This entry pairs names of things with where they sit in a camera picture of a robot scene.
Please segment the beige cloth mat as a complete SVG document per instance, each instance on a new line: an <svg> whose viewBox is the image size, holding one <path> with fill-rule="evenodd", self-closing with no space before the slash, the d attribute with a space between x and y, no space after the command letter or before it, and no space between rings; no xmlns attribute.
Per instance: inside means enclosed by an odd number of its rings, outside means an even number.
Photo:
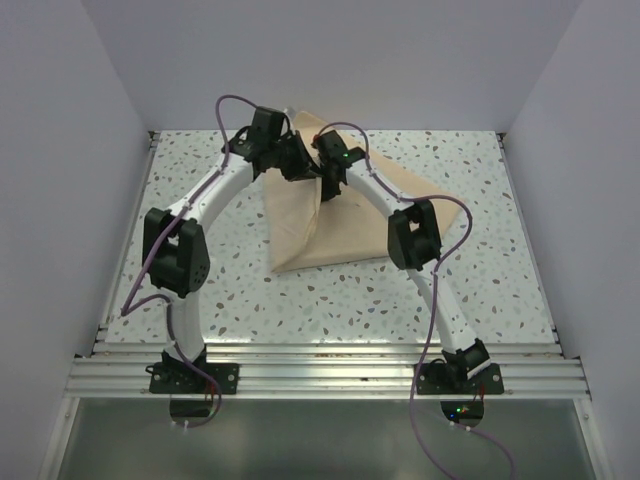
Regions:
<svg viewBox="0 0 640 480"><path fill-rule="evenodd" d="M306 111L299 111L293 118L293 126L301 133L309 152L313 136L327 123ZM377 173L386 177L385 181L402 192L402 196L453 196L370 148ZM277 169L267 171L262 179L272 272L388 256L390 214L381 214L352 187L342 186L340 195L321 202L319 179L288 182ZM440 234L444 236L461 207L447 200L432 202Z"/></svg>

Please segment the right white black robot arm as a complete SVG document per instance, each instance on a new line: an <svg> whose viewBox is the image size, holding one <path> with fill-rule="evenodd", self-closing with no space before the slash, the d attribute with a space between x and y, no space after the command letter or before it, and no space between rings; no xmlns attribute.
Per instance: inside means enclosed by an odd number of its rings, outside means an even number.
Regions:
<svg viewBox="0 0 640 480"><path fill-rule="evenodd" d="M373 166L367 147L349 148L338 132L323 128L312 140L323 170L323 197L335 196L341 185L362 194L387 218L387 251L392 263L407 272L431 308L428 334L439 335L442 357L428 366L418 364L418 380L433 380L440 393L468 392L481 380L491 361L486 347L466 320L455 295L439 277L451 255L443 253L436 200L450 201L469 214L460 200L432 194L410 198Z"/></svg>

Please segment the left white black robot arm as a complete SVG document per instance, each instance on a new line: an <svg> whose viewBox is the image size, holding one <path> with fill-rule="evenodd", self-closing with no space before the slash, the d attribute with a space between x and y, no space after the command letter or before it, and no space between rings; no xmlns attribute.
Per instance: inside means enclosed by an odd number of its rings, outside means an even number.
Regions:
<svg viewBox="0 0 640 480"><path fill-rule="evenodd" d="M143 267L165 304L168 339L160 362L149 369L155 383L189 393L210 386L199 319L199 291L211 269L206 234L224 208L270 169L288 180L319 174L287 114L258 107L251 123L226 140L215 166L182 200L146 214Z"/></svg>

